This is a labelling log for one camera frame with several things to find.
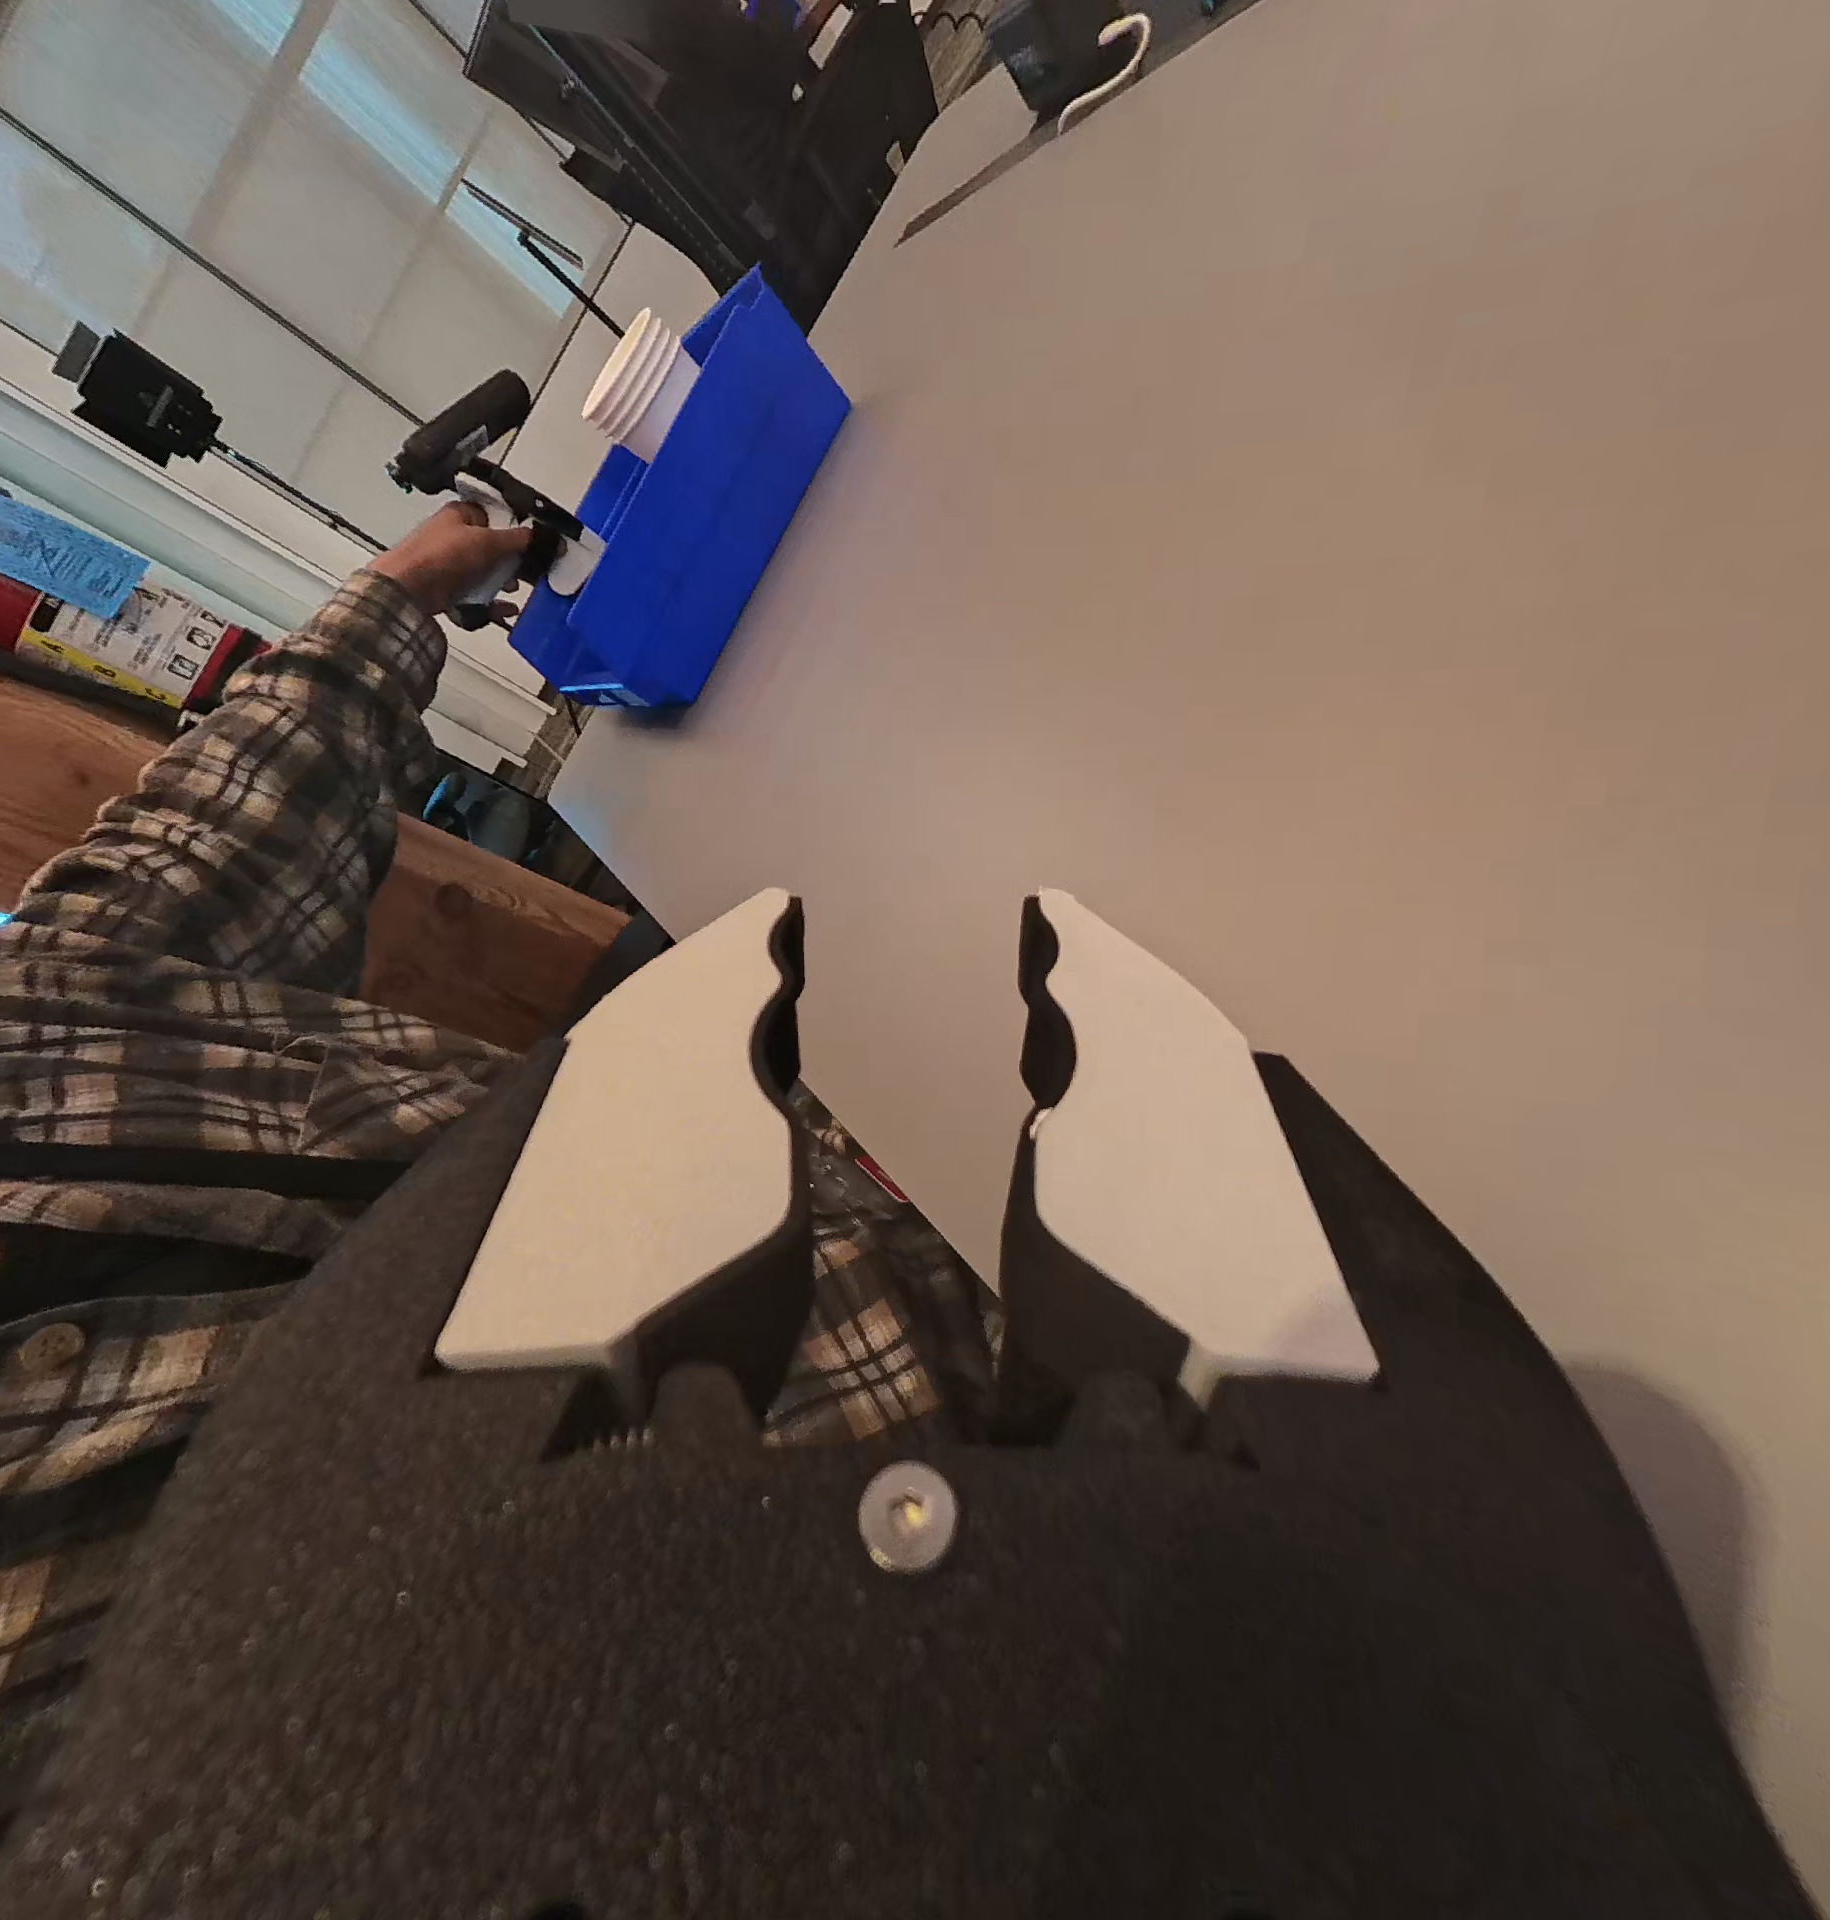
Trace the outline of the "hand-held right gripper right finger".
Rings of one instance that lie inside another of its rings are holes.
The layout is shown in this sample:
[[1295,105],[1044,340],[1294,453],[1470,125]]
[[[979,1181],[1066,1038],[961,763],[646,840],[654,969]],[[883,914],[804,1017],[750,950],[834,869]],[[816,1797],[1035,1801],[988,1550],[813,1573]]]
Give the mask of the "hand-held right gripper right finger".
[[1370,1387],[1361,1323],[1258,1057],[1071,892],[1022,902],[1028,1116],[997,1237],[997,1414],[1047,1439],[1096,1380],[1206,1416],[1227,1380]]

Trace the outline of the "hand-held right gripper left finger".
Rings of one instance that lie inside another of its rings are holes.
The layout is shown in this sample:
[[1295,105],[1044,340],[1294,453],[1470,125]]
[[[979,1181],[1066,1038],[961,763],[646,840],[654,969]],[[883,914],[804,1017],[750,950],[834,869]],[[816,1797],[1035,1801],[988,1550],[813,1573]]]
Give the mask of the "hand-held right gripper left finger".
[[760,1427],[813,1302],[800,1075],[806,917],[767,886],[700,931],[615,945],[432,1345],[449,1374],[591,1376],[648,1429],[706,1367]]

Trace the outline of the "blue plastic bin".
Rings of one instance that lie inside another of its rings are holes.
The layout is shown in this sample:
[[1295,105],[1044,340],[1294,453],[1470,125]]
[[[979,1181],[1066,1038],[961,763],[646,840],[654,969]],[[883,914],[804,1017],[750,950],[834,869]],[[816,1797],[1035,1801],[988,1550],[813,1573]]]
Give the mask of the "blue plastic bin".
[[655,448],[617,439],[576,510],[600,546],[576,588],[529,591],[515,655],[595,709],[689,709],[851,413],[758,268],[677,343],[693,372]]

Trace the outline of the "white paper cup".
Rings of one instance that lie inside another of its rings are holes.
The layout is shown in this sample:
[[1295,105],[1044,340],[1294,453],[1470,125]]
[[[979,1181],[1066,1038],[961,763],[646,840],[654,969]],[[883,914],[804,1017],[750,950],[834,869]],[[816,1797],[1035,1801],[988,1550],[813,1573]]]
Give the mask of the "white paper cup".
[[580,416],[613,446],[649,464],[702,376],[684,336],[643,306],[591,382]]

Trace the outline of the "person's left forearm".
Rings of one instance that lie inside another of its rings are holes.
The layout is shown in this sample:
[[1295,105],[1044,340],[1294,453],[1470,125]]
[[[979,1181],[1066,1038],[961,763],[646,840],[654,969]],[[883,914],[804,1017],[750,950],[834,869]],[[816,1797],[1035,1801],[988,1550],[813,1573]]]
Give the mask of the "person's left forearm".
[[445,661],[407,588],[355,572],[38,870],[0,932],[70,965],[355,996]]

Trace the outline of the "person's left hand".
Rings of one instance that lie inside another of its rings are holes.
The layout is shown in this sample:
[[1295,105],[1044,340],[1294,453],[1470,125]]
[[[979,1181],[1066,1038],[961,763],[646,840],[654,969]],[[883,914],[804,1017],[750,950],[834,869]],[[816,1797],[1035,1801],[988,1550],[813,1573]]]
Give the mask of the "person's left hand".
[[529,528],[508,521],[506,510],[493,517],[478,503],[452,498],[375,554],[366,572],[399,588],[424,617],[481,610],[515,579],[529,541]]

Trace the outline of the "black tripod light stand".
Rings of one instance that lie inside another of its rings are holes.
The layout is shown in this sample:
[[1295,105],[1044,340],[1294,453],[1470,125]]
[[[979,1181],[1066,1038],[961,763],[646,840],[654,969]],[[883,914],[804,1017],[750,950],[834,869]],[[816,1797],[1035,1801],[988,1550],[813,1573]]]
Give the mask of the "black tripod light stand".
[[279,495],[327,530],[375,557],[384,542],[352,518],[301,493],[271,468],[221,441],[221,419],[206,390],[120,333],[74,323],[52,372],[78,396],[74,419],[127,453],[167,468],[213,458]]

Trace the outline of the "red fire extinguisher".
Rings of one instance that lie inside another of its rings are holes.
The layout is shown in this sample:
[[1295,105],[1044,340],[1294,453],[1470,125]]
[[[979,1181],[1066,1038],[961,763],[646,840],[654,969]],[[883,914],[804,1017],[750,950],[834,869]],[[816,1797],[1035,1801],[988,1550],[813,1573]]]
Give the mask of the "red fire extinguisher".
[[268,641],[173,588],[135,587],[102,617],[0,575],[0,663],[16,661],[179,715],[215,709]]

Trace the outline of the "blue inspection tag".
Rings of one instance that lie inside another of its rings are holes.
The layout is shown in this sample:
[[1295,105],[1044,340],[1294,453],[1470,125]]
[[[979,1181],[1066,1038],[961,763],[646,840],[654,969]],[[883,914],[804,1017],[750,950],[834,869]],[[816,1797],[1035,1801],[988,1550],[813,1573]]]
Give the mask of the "blue inspection tag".
[[127,603],[149,560],[62,517],[0,493],[0,579],[96,619]]

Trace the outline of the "person's plaid shirt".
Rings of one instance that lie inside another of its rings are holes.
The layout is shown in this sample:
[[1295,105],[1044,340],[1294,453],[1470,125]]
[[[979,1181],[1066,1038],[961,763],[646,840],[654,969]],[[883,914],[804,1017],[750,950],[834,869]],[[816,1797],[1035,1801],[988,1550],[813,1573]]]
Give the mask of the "person's plaid shirt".
[[[512,1057],[415,1017],[0,925],[0,1141],[407,1163]],[[813,1297],[765,1418],[848,1443],[988,1413],[997,1309],[804,1086]],[[355,1210],[0,1182],[0,1833],[62,1741],[166,1478]]]

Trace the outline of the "black charger box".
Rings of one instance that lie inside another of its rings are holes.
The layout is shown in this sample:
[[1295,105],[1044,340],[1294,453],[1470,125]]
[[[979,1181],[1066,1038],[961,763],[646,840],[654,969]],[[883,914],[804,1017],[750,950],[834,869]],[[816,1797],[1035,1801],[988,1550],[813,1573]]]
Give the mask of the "black charger box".
[[1041,120],[1114,76],[1120,51],[1103,46],[1101,33],[1120,16],[1120,3],[997,3],[986,13],[984,36]]

